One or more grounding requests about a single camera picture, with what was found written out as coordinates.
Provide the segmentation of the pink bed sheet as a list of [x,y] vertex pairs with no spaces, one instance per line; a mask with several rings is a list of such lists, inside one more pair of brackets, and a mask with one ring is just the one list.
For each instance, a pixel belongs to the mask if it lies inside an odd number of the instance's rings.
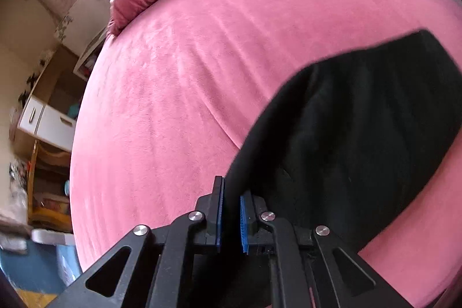
[[83,269],[137,224],[191,210],[300,68],[425,28],[461,59],[453,0],[159,0],[109,38],[70,168]]

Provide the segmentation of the white floral board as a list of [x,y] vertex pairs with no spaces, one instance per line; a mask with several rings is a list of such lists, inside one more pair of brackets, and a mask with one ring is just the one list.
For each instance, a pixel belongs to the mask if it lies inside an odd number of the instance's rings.
[[77,0],[56,27],[55,39],[75,55],[84,53],[110,19],[108,0]]

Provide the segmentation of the black embroidered pants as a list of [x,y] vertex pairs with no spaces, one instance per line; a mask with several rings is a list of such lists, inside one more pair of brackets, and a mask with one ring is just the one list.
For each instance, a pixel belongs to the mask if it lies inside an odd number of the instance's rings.
[[226,174],[223,235],[251,192],[295,226],[363,249],[416,198],[461,129],[461,70],[416,31],[306,66],[279,89]]

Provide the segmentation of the white bedside table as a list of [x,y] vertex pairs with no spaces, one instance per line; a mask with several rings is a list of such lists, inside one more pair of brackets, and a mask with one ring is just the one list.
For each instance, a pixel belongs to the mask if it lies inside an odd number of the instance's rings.
[[73,73],[87,81],[93,71],[96,60],[103,48],[104,42],[107,38],[107,28],[103,28],[99,33],[89,42],[84,52],[77,60]]

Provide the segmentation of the wooden desk with white cabinet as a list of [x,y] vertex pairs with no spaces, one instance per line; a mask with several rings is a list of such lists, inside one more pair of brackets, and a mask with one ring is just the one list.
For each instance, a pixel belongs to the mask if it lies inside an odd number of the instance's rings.
[[74,73],[77,56],[59,45],[34,78],[17,121],[15,154],[27,162],[27,223],[72,232],[70,155],[86,82]]

